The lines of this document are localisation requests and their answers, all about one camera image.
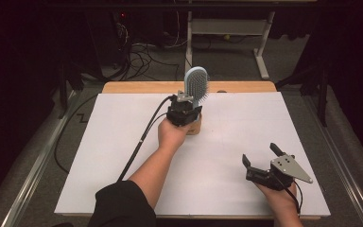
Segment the hairbrush bristles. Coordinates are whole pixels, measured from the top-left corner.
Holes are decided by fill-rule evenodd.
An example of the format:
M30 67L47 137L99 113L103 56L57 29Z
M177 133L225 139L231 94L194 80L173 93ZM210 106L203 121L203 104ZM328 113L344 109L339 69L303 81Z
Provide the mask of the hairbrush bristles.
M208 96L208 74L202 67L194 67L188 70L184 77L184 91L192 96L193 106L198 107Z

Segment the white tabletop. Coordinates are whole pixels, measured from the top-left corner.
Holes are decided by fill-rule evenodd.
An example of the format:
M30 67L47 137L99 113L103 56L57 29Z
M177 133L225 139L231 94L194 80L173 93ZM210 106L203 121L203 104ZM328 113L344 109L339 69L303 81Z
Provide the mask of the white tabletop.
M91 215L95 193L114 183L165 94L101 94L98 96L55 213ZM165 113L170 102L159 114ZM270 168L275 143L294 154L314 180L298 181L304 203L302 217L329 216L320 186L308 162L280 93L210 94L203 103L198 135L187 136L175 155L155 209L159 217L266 218L266 199L245 180L245 153L252 166ZM153 152L152 127L126 178Z

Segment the hand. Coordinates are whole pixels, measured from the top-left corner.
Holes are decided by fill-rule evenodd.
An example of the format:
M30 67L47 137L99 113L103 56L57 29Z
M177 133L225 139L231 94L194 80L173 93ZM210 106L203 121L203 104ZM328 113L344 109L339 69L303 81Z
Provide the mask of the hand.
M191 124L177 127L165 118L158 127L159 148L176 152L184 142L185 135L190 130L190 127Z
M296 202L284 190L276 191L261 184L255 184L264 193L272 209L278 226L303 226L297 214ZM296 196L297 189L294 183L288 188Z

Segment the metal stand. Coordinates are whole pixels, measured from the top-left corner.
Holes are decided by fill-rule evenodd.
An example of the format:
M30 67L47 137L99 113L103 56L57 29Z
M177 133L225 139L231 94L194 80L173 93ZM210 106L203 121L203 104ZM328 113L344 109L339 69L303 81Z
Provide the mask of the metal stand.
M193 50L191 40L193 34L230 34L230 35L261 35L259 48L253 49L262 79L269 79L269 74L262 54L267 43L268 34L272 26L275 12L268 15L267 20L218 20L218 19L193 19L192 12L188 12L187 23L187 49L185 52L185 67L187 72L192 67Z

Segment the cable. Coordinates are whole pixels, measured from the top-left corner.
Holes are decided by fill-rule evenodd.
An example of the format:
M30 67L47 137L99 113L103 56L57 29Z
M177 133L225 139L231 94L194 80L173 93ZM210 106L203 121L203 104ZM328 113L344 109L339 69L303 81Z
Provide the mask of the cable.
M55 144L55 148L54 148L54 158L55 158L55 163L58 165L58 167L63 170L63 172L69 174L69 170L67 170L65 167L63 167L61 165L61 163L59 162L58 160L58 144L59 144L59 141L61 140L61 137L63 136L63 132L64 130L66 129L67 125L69 124L70 120L72 119L72 117L76 114L76 112L82 107L84 106L88 101L92 100L94 97L97 97L98 94L94 95L94 96L91 96L89 97L87 100L85 100L84 102L82 102L77 108L76 110L70 115L70 117L67 119L66 123L64 123L64 126L63 128L61 129L60 131L60 134L58 136L58 140Z
M285 187L285 185L279 180L278 177L276 177L273 173L270 173L270 175L273 176L276 179L276 181L278 181L278 183L283 187L283 189L285 190L285 192L287 192L287 194L290 195L290 197L295 201L295 203L296 203L296 209L297 209L297 214L299 215L301 213L301 207L299 205L299 202L297 201L297 198L293 195L293 193L291 193L290 190L288 190L287 187Z
M184 58L185 58L185 60L187 61L188 65L190 65L190 68L192 68L192 67L193 67L193 65L191 65L191 63L190 63L190 61L187 59L187 57L185 57L185 56L184 56Z
M169 48L174 47L174 46L176 46L178 44L179 36L180 36L180 32L181 32L181 23L180 23L180 17L179 17L179 12L178 11L176 11L176 16L178 18L178 36L176 38L175 43L173 45L168 46Z
M302 200L300 201L300 206L299 206L299 209L300 209L300 212L302 211L302 206L303 206L303 192L302 192L302 189L300 188L299 184L296 183L296 181L293 182L295 185L297 185L297 188L299 188L299 192L300 192L300 197L302 198Z
M123 34L125 34L124 35L125 36L125 41L123 43L123 46L125 46L128 43L128 39L130 37L128 29L125 26L123 26L122 24L118 23L118 22L116 23L116 26L117 26L117 28L121 28L120 29L120 34L118 34L119 38L123 37Z
M185 45L185 44L187 44L187 41L184 41L183 43L181 43L181 44L177 44L177 45L170 45L170 46L165 46L164 48L174 48L174 47L180 47L180 46L183 46L183 45Z
M138 70L138 72L136 72L133 76L130 76L128 78L124 78L124 80L129 80L129 79L133 79L133 78L136 78L136 77L139 77L139 76L142 76L144 75L145 77L147 78L150 78L150 79L154 79L148 75L145 74L145 72L149 69L149 64L154 61L156 63L159 63L159 64L163 64L163 65L169 65L169 66L176 66L176 70L175 70L175 81L177 81L177 75L178 75L178 71L179 71L179 65L176 64L176 63L165 63L165 62L162 62L162 61L157 61L155 60L150 54L149 54L149 49L148 49L148 46L151 46L150 44L133 44L132 45L133 47L142 47L142 50L139 50L139 51L136 51L136 52L131 52L132 54L136 54L139 56L139 59L140 60L145 60L147 63L144 64L140 67L144 67L144 66L147 66L146 70L142 73L140 73L141 69ZM149 57L149 60L143 58L141 55L147 55Z
M119 178L117 179L118 182L122 181L123 178L125 177L126 173L128 172L132 162L134 161L135 156L138 153L138 150L140 149L140 147L143 145L144 140L146 139L148 132L150 130L150 128L152 127L152 124L154 122L155 116L158 113L159 110L161 110L162 106L164 105L164 103L169 100L172 96L168 96L166 97L161 104L158 106L157 110L155 111L154 115L151 117L151 119L149 120L149 123L146 127L146 130L144 131L143 135L141 136L140 141L138 142L137 146L134 149L134 152L132 153L132 155L129 158L129 161L126 163L125 168L123 169L122 173L120 174Z
M194 48L194 49L198 49L198 50L208 50L208 49L210 49L211 45L212 45L211 38L209 36L207 36L207 35L202 35L200 37L206 38L208 40L208 46L206 46L205 48L200 48L200 47L196 47L196 46L191 45L191 47Z
M151 128L152 128L152 126L155 124L155 122L159 119L159 118L161 118L161 116L163 116L163 115L165 115L166 113L162 113L161 115L159 115L153 122L152 122L152 124L151 124L151 126L149 127L149 131L151 130Z

